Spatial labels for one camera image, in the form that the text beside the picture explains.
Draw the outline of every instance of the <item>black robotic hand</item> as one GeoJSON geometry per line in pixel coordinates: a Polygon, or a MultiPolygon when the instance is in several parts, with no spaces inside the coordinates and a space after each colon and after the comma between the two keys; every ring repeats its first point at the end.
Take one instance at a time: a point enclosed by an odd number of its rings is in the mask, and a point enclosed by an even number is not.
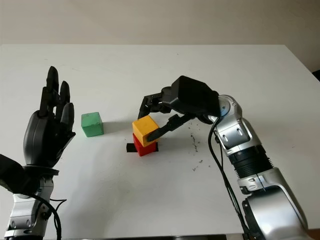
{"type": "Polygon", "coordinates": [[[171,110],[183,114],[170,117],[167,124],[148,135],[151,142],[168,131],[173,131],[187,121],[198,118],[205,124],[212,124],[208,116],[220,117],[219,94],[204,82],[187,76],[180,76],[171,86],[164,87],[160,93],[145,96],[139,110],[138,119],[150,114],[171,110]]]}
{"type": "Polygon", "coordinates": [[[58,175],[59,171],[52,167],[76,135],[72,132],[74,115],[69,85],[64,81],[59,95],[58,72],[51,66],[42,90],[40,109],[32,114],[24,135],[26,165],[22,167],[0,154],[0,186],[14,194],[33,194],[41,176],[58,175]]]}
{"type": "Polygon", "coordinates": [[[72,132],[74,116],[69,85],[63,81],[59,95],[58,71],[51,66],[46,86],[42,89],[40,109],[32,114],[24,135],[23,151],[27,165],[52,168],[58,162],[76,135],[72,132]]]}

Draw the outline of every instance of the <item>red cube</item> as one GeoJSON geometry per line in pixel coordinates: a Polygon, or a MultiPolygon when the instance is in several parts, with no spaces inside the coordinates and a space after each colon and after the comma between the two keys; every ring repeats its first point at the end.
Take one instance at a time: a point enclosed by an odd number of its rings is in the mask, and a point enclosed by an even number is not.
{"type": "Polygon", "coordinates": [[[142,144],[139,142],[138,138],[135,136],[134,133],[132,134],[132,136],[135,149],[137,150],[140,157],[156,151],[157,142],[153,142],[148,146],[142,146],[142,144]]]}

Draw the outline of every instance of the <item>black connector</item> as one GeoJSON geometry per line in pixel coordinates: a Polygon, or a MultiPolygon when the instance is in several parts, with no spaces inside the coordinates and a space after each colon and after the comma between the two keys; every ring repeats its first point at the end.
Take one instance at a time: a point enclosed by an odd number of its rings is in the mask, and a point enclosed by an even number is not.
{"type": "Polygon", "coordinates": [[[262,145],[252,146],[231,154],[229,160],[239,178],[245,178],[273,168],[262,145]]]}

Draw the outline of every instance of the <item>yellow cube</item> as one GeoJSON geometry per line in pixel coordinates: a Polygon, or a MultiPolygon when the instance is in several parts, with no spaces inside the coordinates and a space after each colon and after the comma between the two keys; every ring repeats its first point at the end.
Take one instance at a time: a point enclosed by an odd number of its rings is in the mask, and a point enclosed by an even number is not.
{"type": "Polygon", "coordinates": [[[143,147],[146,147],[156,141],[147,141],[147,136],[158,128],[159,126],[149,115],[132,122],[133,133],[143,147]]]}

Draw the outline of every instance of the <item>white wall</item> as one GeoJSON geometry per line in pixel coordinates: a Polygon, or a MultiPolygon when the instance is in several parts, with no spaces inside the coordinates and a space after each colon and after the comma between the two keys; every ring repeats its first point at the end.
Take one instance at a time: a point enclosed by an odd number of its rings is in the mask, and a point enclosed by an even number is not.
{"type": "Polygon", "coordinates": [[[0,1],[3,44],[284,44],[320,69],[319,0],[0,1]]]}

